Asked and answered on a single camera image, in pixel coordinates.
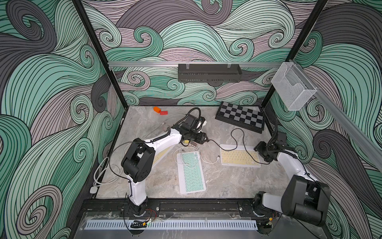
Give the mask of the pink charger with black cable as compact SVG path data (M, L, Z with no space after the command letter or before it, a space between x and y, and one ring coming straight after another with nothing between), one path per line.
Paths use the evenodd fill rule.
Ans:
M199 144L196 143L196 142L194 142L194 141L191 141L191 142L190 142L190 145L195 146L195 147L198 147L198 146L199 146Z

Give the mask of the yellow wireless keyboard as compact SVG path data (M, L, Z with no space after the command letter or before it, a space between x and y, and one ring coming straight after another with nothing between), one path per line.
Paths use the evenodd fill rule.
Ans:
M252 146L221 144L220 147L220 160L224 166L260 168L262 165L258 152Z
M153 167L156 166L163 158L166 157L166 155L169 153L169 151L173 148L173 146L165 148L160 153L156 153L154 160L153 160Z

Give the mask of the green wireless keyboard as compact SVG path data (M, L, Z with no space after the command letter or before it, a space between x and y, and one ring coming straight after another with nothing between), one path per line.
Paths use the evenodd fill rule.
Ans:
M200 154L181 152L177 154L179 188L181 194L206 191L206 183Z

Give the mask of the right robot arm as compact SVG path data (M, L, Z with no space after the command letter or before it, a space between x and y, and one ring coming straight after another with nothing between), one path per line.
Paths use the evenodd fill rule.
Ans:
M297 150L287 144L287 135L276 132L268 142L258 143L254 150L266 163L280 163L289 178L281 196L263 191L256 194L252 202L255 215L264 217L280 213L311 225L324 226L331 189L307 170Z

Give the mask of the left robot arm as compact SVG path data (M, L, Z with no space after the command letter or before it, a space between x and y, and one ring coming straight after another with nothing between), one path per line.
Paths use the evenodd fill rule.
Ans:
M206 133L195 128L175 125L169 128L166 133L155 138L145 140L136 138L133 140L121 162L123 171L130 183L129 200L133 206L142 208L147 204L145 179L152 170L156 154L184 140L204 144L209 139Z

